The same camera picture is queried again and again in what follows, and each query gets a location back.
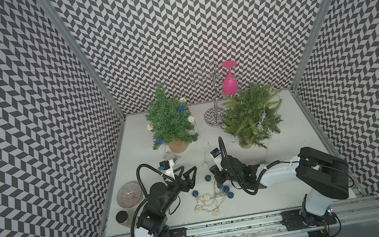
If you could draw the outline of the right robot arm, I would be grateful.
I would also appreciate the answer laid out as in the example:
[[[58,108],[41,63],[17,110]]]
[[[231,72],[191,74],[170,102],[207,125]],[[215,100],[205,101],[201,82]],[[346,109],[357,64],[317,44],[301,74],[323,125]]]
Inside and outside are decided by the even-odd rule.
[[[349,167],[346,160],[334,155],[303,147],[288,161],[270,164],[246,165],[227,154],[222,138],[219,147],[211,151],[215,164],[210,167],[218,184],[229,181],[249,195],[260,190],[290,181],[302,181],[310,187],[301,208],[281,213],[282,224],[288,230],[334,224],[337,217],[330,210],[335,200],[349,198]]]

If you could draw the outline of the blue and white ball garland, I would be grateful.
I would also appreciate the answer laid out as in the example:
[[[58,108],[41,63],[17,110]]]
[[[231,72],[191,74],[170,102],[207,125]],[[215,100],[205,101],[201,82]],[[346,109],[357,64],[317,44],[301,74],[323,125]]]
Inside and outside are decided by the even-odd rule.
[[[192,108],[193,125],[195,131],[200,135],[196,142],[180,153],[179,162],[173,167],[174,169],[184,166],[186,170],[197,167],[197,185],[195,189],[189,192],[181,192],[175,201],[171,202],[169,209],[165,210],[170,222],[188,223],[192,222],[193,215],[199,219],[214,216],[221,218],[221,205],[228,202],[228,197],[221,189],[218,189],[215,178],[211,181],[205,181],[204,177],[210,174],[210,169],[215,165],[211,156],[211,151],[218,145],[218,137],[223,135],[221,129],[209,127],[203,120],[201,109],[204,105],[194,106]]]

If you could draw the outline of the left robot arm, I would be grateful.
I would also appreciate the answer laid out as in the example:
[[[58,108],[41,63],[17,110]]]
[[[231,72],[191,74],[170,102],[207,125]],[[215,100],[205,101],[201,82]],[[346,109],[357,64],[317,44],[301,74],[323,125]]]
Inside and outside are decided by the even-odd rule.
[[[143,168],[159,174],[163,181],[147,190],[141,178]],[[179,167],[176,174],[169,160],[162,161],[159,168],[148,164],[138,165],[136,178],[145,199],[133,215],[130,237],[170,237],[166,224],[167,211],[181,192],[189,192],[196,184],[197,167],[193,166],[188,171],[184,169],[183,166]]]

